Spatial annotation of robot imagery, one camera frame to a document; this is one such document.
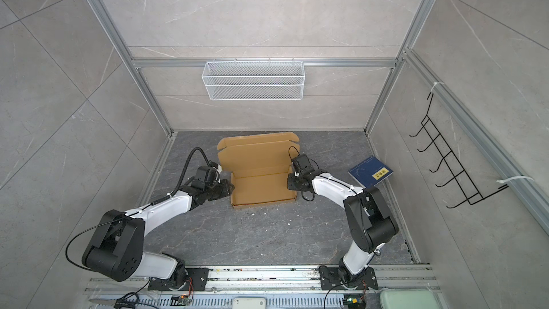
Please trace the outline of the brown cardboard box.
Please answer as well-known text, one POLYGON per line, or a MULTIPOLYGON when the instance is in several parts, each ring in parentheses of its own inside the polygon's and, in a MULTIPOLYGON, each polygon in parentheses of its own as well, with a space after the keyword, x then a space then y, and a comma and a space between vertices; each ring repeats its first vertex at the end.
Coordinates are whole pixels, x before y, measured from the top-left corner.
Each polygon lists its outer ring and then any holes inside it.
POLYGON ((231 173, 235 209, 287 203, 297 192, 287 187, 291 157, 300 151, 293 132, 226 137, 217 145, 222 169, 231 173))

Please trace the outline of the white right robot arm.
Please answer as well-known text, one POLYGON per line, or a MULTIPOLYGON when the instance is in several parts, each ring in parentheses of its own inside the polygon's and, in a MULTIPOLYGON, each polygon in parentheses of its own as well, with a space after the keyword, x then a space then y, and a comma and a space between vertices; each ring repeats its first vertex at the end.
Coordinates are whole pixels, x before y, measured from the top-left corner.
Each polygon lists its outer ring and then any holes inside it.
POLYGON ((339 265, 339 277, 348 283, 361 276, 374 256, 399 233, 397 222, 377 187, 366 189, 348 184, 313 166, 300 154, 291 159, 293 172, 287 187, 331 200, 344 209, 353 242, 339 265))

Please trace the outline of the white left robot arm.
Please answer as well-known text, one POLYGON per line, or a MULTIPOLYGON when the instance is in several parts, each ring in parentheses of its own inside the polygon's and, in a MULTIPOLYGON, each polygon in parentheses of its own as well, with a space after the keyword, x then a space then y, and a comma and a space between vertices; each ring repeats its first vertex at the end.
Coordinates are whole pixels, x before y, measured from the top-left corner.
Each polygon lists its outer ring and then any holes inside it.
POLYGON ((233 191, 234 185, 220 177, 217 167, 201 166, 194 177, 158 200, 124 212, 106 212, 94 229, 81 264, 118 282, 133 276, 147 277, 178 290, 188 279, 184 260, 147 252, 145 237, 169 220, 205 202, 229 197, 233 191))

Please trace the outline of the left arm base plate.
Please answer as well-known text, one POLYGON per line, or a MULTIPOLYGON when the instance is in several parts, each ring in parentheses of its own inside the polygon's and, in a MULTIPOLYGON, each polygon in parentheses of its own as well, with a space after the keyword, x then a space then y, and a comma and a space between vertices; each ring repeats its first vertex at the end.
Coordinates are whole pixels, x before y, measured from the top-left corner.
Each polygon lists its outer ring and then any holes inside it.
POLYGON ((158 291, 204 291, 210 269, 186 268, 176 270, 174 275, 167 280, 153 278, 147 290, 158 291))

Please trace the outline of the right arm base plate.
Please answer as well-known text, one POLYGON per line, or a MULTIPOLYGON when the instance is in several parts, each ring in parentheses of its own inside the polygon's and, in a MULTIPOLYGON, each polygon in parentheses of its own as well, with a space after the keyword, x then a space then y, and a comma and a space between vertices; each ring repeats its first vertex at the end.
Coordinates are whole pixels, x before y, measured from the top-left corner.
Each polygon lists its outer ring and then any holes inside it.
POLYGON ((323 290, 378 290, 375 270, 368 266, 357 275, 352 275, 343 266, 319 266, 320 284, 323 290))

